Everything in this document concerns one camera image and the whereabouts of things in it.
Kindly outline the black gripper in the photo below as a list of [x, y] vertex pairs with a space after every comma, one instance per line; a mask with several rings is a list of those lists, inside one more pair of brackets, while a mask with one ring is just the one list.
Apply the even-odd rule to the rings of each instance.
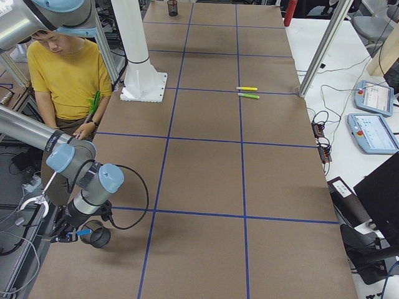
[[77, 228], [82, 223], [80, 214], [68, 215], [59, 211], [54, 219], [53, 229], [50, 233], [50, 243], [71, 243], [78, 241]]

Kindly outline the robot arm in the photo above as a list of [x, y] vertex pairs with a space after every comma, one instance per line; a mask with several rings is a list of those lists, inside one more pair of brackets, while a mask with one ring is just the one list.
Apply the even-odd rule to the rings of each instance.
[[[68, 36], [95, 37], [93, 1], [1, 1], [1, 54], [36, 33], [56, 30]], [[93, 234], [83, 226], [91, 216], [111, 215], [108, 198], [123, 184], [122, 170], [95, 161], [95, 146], [67, 133], [1, 107], [1, 132], [49, 154], [47, 165], [80, 192], [55, 218], [51, 242], [75, 242], [80, 234]]]

